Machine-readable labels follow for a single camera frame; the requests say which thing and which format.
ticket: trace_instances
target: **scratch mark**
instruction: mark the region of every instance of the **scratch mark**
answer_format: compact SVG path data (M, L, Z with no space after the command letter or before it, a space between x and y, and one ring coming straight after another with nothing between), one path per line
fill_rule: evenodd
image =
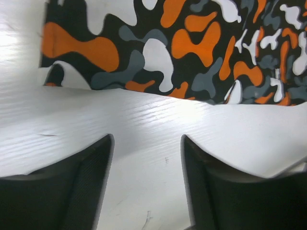
M121 201L119 201L119 202L117 203L117 205L116 205L116 206L120 205L120 204L121 204L121 202L123 202L123 201L124 201L124 199L122 199Z
M52 135L52 134L41 134L41 133L39 133L39 135L45 136L45 137L56 137L57 136L57 135Z
M12 30L16 31L15 28L12 27L9 23L6 23L6 24L7 24L7 26L8 26L9 28L11 28Z
M150 213L151 213L150 211L147 211L146 221L145 221L145 224L142 227L142 230L146 229L147 224L149 223L150 219L152 219L152 217L150 217Z

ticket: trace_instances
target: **white surface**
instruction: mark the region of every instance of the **white surface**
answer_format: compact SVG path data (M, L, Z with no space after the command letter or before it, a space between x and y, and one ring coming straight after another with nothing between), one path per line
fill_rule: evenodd
M97 229L140 230L149 211L146 230L183 230L190 225L183 134L263 177L306 157L307 103L210 106L124 90L37 86L43 11L42 0L0 0L0 176L29 173L112 133Z

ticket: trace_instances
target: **black plastic part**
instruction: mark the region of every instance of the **black plastic part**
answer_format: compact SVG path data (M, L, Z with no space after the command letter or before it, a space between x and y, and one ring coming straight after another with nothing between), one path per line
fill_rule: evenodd
M307 173L263 179L236 170L183 137L191 221L197 230L306 230Z
M112 142L107 135L29 175L0 178L0 229L91 230L104 195Z

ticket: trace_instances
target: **white blob shape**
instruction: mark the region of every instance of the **white blob shape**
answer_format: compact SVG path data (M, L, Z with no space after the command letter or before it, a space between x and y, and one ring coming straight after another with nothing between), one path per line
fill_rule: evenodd
M272 36L266 36L264 37L261 42L260 42L260 47L262 49L265 49L269 44L271 45L271 50L274 50L277 48L278 42L277 42L277 37L281 34L282 30L279 29L276 31L275 34Z
M91 89L83 76L72 65L64 61L55 61L50 67L40 68L40 84L43 85L45 83L49 71L56 64L60 64L64 69L64 79L61 84L63 87L85 90Z
M133 0L85 0L87 4L87 26L95 35L104 27L107 14L113 14L128 25L136 25L137 18Z
M251 38L251 42L249 46L246 43L243 43L243 47L249 51L251 60L254 65L256 65L256 43L257 43L259 33L260 33L260 30L255 31L253 37Z
M241 22L241 17L238 15L238 8L232 0L211 0L220 5L223 18L228 23L235 21Z
M237 40L237 42L235 43L235 47L238 48L239 53L242 53L242 40L243 40L243 38L245 37L247 31L248 31L248 30L245 29L244 32L243 32L243 34L242 34L242 36L240 37L240 39Z
M155 5L157 4L158 0L142 0L143 5L146 7L148 10L153 10Z
M161 41L150 38L144 45L143 56L145 58L145 70L160 71L164 75L159 90L161 92L170 91L173 88L172 74L174 66L166 46Z
M297 30L299 30L302 26L302 23L298 20L300 8L298 6L287 7L286 4L283 4L279 8L281 11L285 12L286 21L294 25Z
M274 102L280 102L284 98L283 82L280 80L280 69L275 69L275 77L276 78L271 78L271 86L277 85Z
M302 49L299 56L293 63L292 71L295 75L301 75L307 67L307 47L306 47L306 32L301 32L298 36L298 45Z
M229 96L229 100L227 104L240 104L242 101L242 85L239 80L235 80L235 85L231 86L228 90L224 100L227 100Z

